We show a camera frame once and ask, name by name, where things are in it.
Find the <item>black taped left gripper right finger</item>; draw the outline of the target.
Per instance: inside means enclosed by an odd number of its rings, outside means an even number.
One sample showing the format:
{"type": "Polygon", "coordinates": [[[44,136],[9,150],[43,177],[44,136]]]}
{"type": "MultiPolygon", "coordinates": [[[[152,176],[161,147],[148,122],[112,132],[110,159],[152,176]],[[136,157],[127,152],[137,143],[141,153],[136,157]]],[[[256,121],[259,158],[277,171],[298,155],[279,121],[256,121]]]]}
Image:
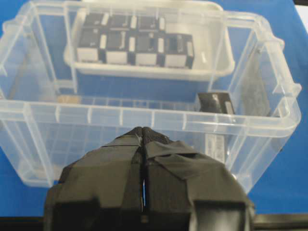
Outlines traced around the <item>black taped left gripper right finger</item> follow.
{"type": "Polygon", "coordinates": [[[142,141],[149,230],[253,229],[254,204],[223,163],[148,127],[142,141]]]}

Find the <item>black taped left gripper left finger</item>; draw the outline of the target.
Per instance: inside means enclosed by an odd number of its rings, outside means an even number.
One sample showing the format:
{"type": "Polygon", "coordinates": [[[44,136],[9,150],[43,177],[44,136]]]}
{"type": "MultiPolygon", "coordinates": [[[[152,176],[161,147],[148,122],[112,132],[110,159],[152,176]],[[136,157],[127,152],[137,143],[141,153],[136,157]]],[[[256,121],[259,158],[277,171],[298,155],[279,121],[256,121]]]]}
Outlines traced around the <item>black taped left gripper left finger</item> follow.
{"type": "Polygon", "coordinates": [[[44,230],[138,230],[141,141],[136,127],[66,166],[47,193],[44,230]]]}

